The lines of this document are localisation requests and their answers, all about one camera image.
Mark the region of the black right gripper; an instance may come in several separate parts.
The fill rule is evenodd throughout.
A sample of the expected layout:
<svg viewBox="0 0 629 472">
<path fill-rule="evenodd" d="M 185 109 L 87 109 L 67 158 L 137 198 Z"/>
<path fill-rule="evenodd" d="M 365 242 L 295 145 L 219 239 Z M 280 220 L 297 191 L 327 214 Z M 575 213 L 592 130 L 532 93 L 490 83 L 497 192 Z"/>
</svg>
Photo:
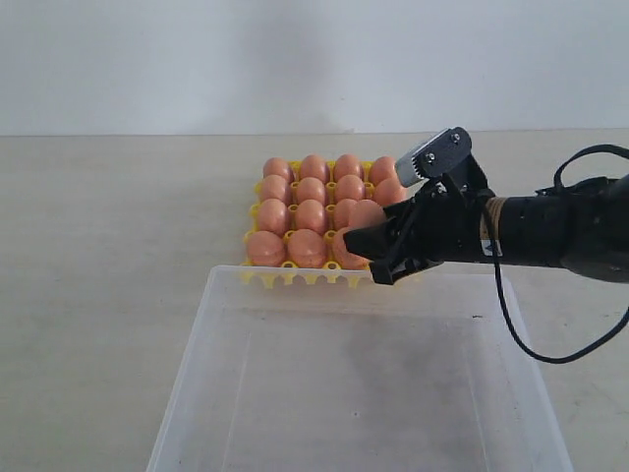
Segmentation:
<svg viewBox="0 0 629 472">
<path fill-rule="evenodd" d="M 349 253 L 370 262 L 372 281 L 394 285 L 445 262 L 492 264 L 494 218 L 489 189 L 452 192 L 426 184 L 412 198 L 384 209 L 376 225 L 343 236 Z"/>
</svg>

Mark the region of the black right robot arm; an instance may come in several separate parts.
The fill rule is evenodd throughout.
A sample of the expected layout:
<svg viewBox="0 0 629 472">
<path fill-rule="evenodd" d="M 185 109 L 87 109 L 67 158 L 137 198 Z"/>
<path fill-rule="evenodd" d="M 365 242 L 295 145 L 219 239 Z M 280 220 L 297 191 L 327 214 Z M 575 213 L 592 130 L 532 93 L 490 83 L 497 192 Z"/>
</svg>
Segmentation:
<svg viewBox="0 0 629 472">
<path fill-rule="evenodd" d="M 596 177 L 529 197 L 419 191 L 388 207 L 384 221 L 348 231 L 344 242 L 370 261 L 380 284 L 444 262 L 563 268 L 625 283 L 628 180 Z"/>
</svg>

